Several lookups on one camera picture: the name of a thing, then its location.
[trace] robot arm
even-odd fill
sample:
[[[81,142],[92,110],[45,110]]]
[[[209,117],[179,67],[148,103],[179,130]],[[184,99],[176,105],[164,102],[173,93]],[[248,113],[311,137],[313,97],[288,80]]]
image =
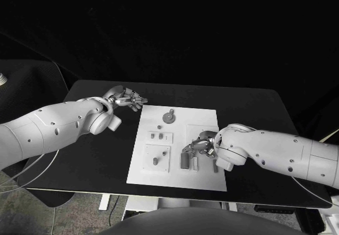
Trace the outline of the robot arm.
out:
[[[195,150],[202,141],[208,144],[199,152],[216,157],[216,165],[228,171],[249,157],[261,168],[339,188],[336,145],[239,124],[228,125],[213,137],[202,132],[183,152]]]
[[[146,102],[134,91],[117,86],[104,97],[49,105],[0,124],[0,170],[66,147],[83,134],[96,135],[107,127],[115,131],[121,120],[114,109],[128,106],[137,111]]]

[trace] white cylinder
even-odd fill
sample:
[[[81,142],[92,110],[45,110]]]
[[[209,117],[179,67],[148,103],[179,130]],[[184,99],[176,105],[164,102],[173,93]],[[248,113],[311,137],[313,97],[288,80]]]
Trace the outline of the white cylinder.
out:
[[[7,78],[4,77],[4,75],[0,73],[0,86],[6,83]]]

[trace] white board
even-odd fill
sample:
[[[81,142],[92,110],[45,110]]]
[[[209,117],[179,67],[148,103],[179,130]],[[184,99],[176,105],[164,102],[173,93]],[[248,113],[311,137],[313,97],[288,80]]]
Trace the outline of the white board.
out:
[[[176,119],[171,124],[166,124],[163,122],[163,115],[170,109],[174,110],[173,114]],[[197,138],[202,129],[218,131],[215,110],[153,105],[143,106],[127,177],[128,184],[226,191],[223,169],[219,168],[218,173],[213,173],[212,159],[205,155],[200,155],[199,153],[195,154],[199,164],[197,171],[193,170],[193,166],[190,166],[189,171],[180,169],[182,149],[192,139]],[[169,144],[169,142],[150,142],[150,132],[173,133],[173,144]],[[163,145],[170,147],[167,173],[143,169],[143,156],[147,145]]]

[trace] floor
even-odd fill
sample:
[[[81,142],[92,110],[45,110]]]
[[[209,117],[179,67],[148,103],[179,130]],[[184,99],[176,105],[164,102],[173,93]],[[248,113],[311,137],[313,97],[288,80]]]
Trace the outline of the floor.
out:
[[[0,182],[7,175],[0,172]],[[24,190],[0,194],[0,234],[4,235],[47,235],[52,230],[53,213],[55,226],[53,235],[91,235],[108,228],[108,217],[114,207],[117,196],[112,195],[107,211],[99,211],[99,194],[76,193],[72,199],[56,208],[46,205]],[[120,196],[111,214],[111,224],[121,221],[127,197]],[[270,219],[288,227],[300,230],[294,214],[257,213],[254,205],[238,204],[238,212]]]

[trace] black table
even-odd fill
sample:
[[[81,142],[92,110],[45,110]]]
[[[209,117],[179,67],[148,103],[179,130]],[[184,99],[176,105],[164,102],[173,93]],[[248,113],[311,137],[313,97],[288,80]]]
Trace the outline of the black table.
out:
[[[297,134],[281,99],[272,90],[79,80],[65,101],[101,96],[115,85],[135,90],[148,98],[150,105],[215,109],[219,128],[241,123],[255,129]],[[117,131],[107,129],[96,136],[81,136],[78,142],[60,150],[50,168],[27,188],[307,208],[330,207],[288,176],[261,169],[249,158],[244,166],[235,166],[231,172],[225,171],[228,192],[127,184],[140,112],[118,108],[115,115],[122,120]],[[42,158],[20,177],[20,184],[43,171],[53,156],[55,153],[49,153]],[[321,184],[301,183],[321,198],[330,200]]]

